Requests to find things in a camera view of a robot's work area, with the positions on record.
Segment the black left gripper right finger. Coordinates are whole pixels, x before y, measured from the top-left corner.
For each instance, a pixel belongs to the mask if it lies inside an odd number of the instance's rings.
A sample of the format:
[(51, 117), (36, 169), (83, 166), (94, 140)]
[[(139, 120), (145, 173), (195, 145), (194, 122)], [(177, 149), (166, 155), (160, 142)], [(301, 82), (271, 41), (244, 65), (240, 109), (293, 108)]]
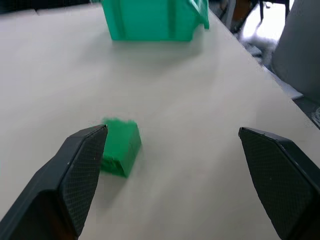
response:
[(258, 198), (281, 240), (320, 240), (320, 168), (290, 139), (238, 132)]

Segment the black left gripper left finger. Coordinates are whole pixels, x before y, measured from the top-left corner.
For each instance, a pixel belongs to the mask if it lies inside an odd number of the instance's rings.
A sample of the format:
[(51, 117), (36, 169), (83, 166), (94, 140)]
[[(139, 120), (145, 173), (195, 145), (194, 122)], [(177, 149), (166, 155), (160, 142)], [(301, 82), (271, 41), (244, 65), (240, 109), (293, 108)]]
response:
[(0, 240), (78, 240), (96, 192), (107, 134), (101, 124), (67, 137), (0, 221)]

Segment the green block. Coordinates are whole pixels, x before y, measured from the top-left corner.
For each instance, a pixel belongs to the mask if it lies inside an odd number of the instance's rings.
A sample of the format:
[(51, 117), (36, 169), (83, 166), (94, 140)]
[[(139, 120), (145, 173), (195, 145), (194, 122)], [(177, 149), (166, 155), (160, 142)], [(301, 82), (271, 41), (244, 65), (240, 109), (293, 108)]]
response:
[(105, 118), (107, 137), (101, 171), (128, 178), (142, 145), (138, 124), (133, 120)]

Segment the teal plastic bin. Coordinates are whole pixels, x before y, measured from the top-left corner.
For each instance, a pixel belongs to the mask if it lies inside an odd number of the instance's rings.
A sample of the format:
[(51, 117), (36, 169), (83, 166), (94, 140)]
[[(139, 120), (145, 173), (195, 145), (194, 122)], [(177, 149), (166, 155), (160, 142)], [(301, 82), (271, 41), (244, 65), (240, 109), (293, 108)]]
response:
[(209, 29), (208, 0), (101, 0), (114, 41), (189, 42)]

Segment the dark chair legs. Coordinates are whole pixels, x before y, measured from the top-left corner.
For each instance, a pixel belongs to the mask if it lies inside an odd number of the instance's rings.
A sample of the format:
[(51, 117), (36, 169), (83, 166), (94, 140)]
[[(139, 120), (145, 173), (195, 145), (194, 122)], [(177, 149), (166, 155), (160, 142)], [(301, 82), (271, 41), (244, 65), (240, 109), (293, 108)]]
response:
[(264, 6), (266, 3), (284, 5), (285, 18), (287, 18), (290, 12), (290, 0), (235, 0), (234, 10), (231, 13), (230, 32), (233, 34), (238, 33), (256, 7), (259, 9), (261, 23), (264, 19)]

